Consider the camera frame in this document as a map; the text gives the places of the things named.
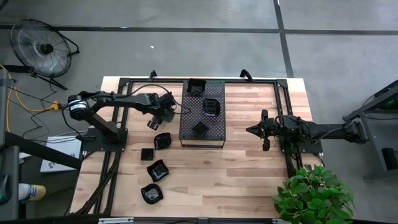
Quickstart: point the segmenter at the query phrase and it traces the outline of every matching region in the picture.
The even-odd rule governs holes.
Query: fan guard
[[[72,63],[67,39],[52,26],[35,20],[19,21],[11,30],[11,47],[21,63],[43,77],[65,74]]]

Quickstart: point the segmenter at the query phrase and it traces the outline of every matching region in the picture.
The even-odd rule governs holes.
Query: potted plant
[[[274,197],[280,218],[293,224],[352,223],[353,194],[322,166],[305,166],[278,187]]]

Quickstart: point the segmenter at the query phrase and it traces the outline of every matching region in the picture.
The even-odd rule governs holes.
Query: wooden table
[[[104,77],[101,89],[116,92],[119,78]],[[287,81],[294,115],[311,121],[303,79],[289,78]],[[135,83],[133,89],[141,85]],[[172,91],[175,99],[181,102],[182,83],[161,85]],[[164,93],[155,86],[145,87],[139,92]],[[274,88],[267,84],[226,84],[225,92],[227,137],[223,149],[182,148],[178,140],[180,116],[175,116],[171,123],[164,122],[157,131],[153,131],[146,126],[152,115],[129,110],[129,137],[119,166],[112,216],[279,217],[272,196],[277,194],[277,187],[282,185],[282,181],[287,180],[285,158],[274,138],[271,138],[271,149],[263,152],[262,141],[245,130],[259,122],[262,109],[269,111],[269,117],[277,116]],[[98,114],[111,120],[112,112],[113,108],[103,108]],[[140,161],[141,149],[154,147],[154,137],[163,132],[172,133],[170,148],[156,151],[153,161]],[[77,211],[97,187],[103,157],[103,152],[96,152],[84,160],[71,212]],[[304,164],[320,165],[318,158],[311,154],[303,154],[302,157]],[[164,199],[155,205],[148,205],[140,189],[152,183],[146,167],[158,159],[163,159],[170,175],[157,183]],[[108,189],[104,192],[102,209]]]

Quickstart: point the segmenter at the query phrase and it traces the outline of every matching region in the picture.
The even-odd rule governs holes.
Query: concrete floor
[[[280,0],[286,29],[398,29],[395,0]],[[271,0],[146,0],[61,1],[13,0],[0,12],[0,22],[23,18],[50,24],[121,27],[229,27],[277,28]],[[150,32],[64,32],[81,47],[69,72],[58,81],[69,87],[51,100],[65,102],[81,90],[97,90],[105,75],[159,75],[236,77],[242,68],[254,77],[286,77],[280,40],[276,34],[209,34]],[[290,58],[297,78],[304,78],[313,120],[341,123],[342,117],[397,79],[398,36],[288,35]],[[0,63],[18,63],[9,31],[0,30]],[[51,91],[47,84],[24,74],[13,74],[20,90],[38,97]],[[33,108],[38,101],[23,100]],[[22,134],[33,128],[30,115],[11,107],[11,129]],[[70,131],[59,113],[39,116],[51,134]],[[77,129],[87,125],[70,121]],[[44,134],[43,129],[28,138]],[[322,141],[327,168],[354,191],[355,218],[396,222],[398,180],[365,184],[362,176],[378,169],[368,146],[344,141]],[[55,194],[52,203],[36,209],[63,214],[68,200]]]

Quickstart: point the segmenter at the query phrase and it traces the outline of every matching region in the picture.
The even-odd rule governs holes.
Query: electric fan
[[[54,78],[68,71],[72,55],[79,53],[77,44],[54,27],[35,19],[24,19],[14,25],[10,41],[16,57],[24,66],[5,65],[9,72],[31,73],[33,77],[66,90]],[[68,42],[76,46],[74,52],[71,52]]]

